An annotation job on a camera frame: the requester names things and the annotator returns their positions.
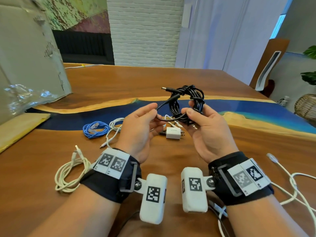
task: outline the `coiled black cable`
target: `coiled black cable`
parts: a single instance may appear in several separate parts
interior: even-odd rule
[[[182,96],[189,95],[190,99],[194,101],[193,110],[202,114],[203,105],[205,103],[203,91],[196,88],[194,85],[183,86],[183,87],[180,87],[178,89],[173,89],[170,87],[162,87],[162,89],[164,89],[168,92],[171,92],[171,96],[165,103],[160,105],[157,108],[157,110],[159,110],[159,108],[162,107],[163,105],[169,104],[169,109],[170,109],[170,112],[171,112],[172,117],[174,119],[165,120],[165,119],[159,118],[158,116],[157,116],[157,118],[159,120],[166,121],[166,122],[179,120],[183,123],[186,123],[187,125],[194,124],[195,122],[192,121],[191,119],[189,119],[189,117],[186,113],[184,113],[184,114],[181,113],[178,99],[180,98],[180,95],[182,95]]]

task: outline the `metal bolt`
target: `metal bolt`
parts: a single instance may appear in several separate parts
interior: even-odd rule
[[[140,188],[142,187],[142,183],[139,181],[139,180],[137,180],[136,182],[135,182],[135,190],[136,191],[139,191],[140,190]]]
[[[215,187],[215,181],[213,180],[213,178],[208,178],[206,180],[206,184],[211,188]]]

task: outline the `wicker basket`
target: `wicker basket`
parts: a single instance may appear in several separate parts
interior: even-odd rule
[[[294,106],[295,114],[307,120],[316,120],[316,94],[306,94],[300,97]]]

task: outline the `hand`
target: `hand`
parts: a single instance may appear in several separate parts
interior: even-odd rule
[[[165,122],[155,119],[157,106],[157,103],[151,103],[126,116],[116,144],[116,148],[130,154],[140,163],[148,158],[151,139],[163,131]]]
[[[193,107],[194,102],[190,100],[189,105]],[[191,135],[197,152],[205,162],[210,163],[215,159],[239,151],[227,122],[211,107],[204,104],[204,115],[191,108],[181,110],[181,113],[185,112],[191,120],[199,125],[195,125],[197,127],[195,129],[192,125],[183,124]]]

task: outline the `black wrist strap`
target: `black wrist strap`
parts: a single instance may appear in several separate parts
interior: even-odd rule
[[[248,160],[248,158],[244,155],[243,152],[238,151],[226,155],[222,158],[212,161],[209,163],[210,175],[215,177],[215,190],[214,193],[224,202],[225,205],[236,205],[247,203],[253,200],[261,199],[263,197],[274,194],[273,188],[271,185],[264,187],[261,190],[258,190],[251,195],[245,196],[244,194],[236,195],[236,193],[242,193],[241,189],[234,181],[232,176],[227,172],[227,169],[241,164]],[[225,182],[224,178],[230,183],[233,190]]]
[[[120,179],[92,169],[81,178],[80,183],[108,200],[122,203],[129,196],[130,192],[121,192],[120,189],[131,189],[134,163],[137,163],[136,179],[141,178],[142,170],[140,164],[134,157],[130,156]]]

